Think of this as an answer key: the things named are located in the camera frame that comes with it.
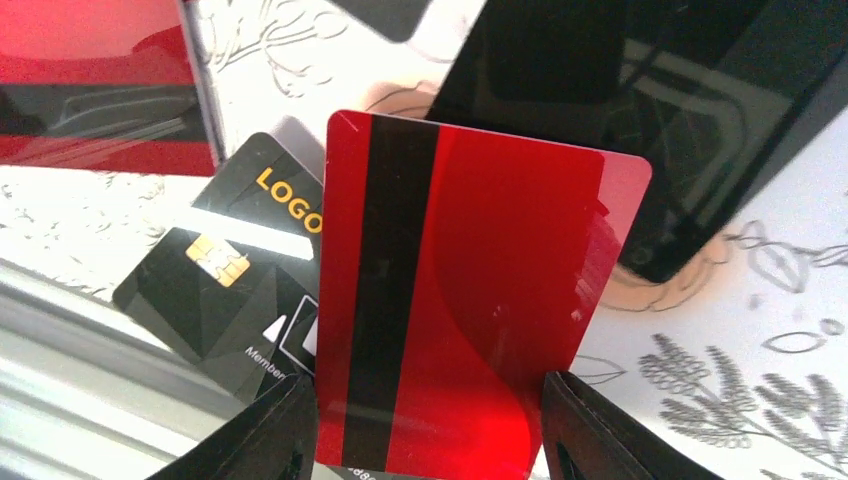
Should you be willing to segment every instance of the plant drawing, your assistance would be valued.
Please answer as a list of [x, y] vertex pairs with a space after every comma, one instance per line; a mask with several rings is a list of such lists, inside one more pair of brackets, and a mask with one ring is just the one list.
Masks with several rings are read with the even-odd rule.
[[[640, 358], [640, 373], [672, 395], [662, 401], [665, 410], [660, 413], [672, 431], [719, 448], [750, 448], [756, 438], [770, 439], [838, 474], [836, 478], [848, 478], [848, 404], [830, 380], [811, 374], [808, 385], [800, 385], [769, 373], [751, 388], [736, 362], [718, 347], [706, 349], [711, 371], [666, 335], [656, 334], [653, 340], [659, 352]], [[708, 383], [713, 376], [718, 381]], [[818, 475], [807, 472], [803, 478], [828, 478]]]

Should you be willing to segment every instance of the gold chip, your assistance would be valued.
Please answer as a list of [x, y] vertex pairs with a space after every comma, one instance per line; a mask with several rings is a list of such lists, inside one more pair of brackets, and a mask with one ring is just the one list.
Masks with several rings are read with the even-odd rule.
[[197, 237], [186, 250], [186, 255], [224, 287], [235, 283], [250, 267], [247, 257], [232, 245], [206, 235]]

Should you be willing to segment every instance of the black magnetic stripe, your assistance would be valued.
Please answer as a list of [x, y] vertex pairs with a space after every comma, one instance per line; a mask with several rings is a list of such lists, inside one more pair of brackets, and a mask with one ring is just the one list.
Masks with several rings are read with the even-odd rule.
[[194, 85], [0, 84], [0, 135], [208, 141]]
[[373, 117], [342, 461], [384, 471], [439, 127]]

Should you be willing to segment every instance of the black card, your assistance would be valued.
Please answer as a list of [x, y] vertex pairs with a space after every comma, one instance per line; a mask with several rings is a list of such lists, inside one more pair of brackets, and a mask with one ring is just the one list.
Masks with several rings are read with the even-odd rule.
[[317, 311], [322, 190], [272, 137], [250, 137], [115, 305], [245, 403], [289, 373], [311, 374], [300, 324]]
[[430, 6], [431, 0], [374, 2], [372, 0], [332, 0], [360, 22], [394, 43], [403, 43], [415, 29]]

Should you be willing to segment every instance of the red card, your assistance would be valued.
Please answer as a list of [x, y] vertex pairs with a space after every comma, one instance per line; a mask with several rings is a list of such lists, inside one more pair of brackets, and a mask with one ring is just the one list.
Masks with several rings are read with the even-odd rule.
[[317, 461], [526, 478], [650, 166], [343, 111], [325, 175]]

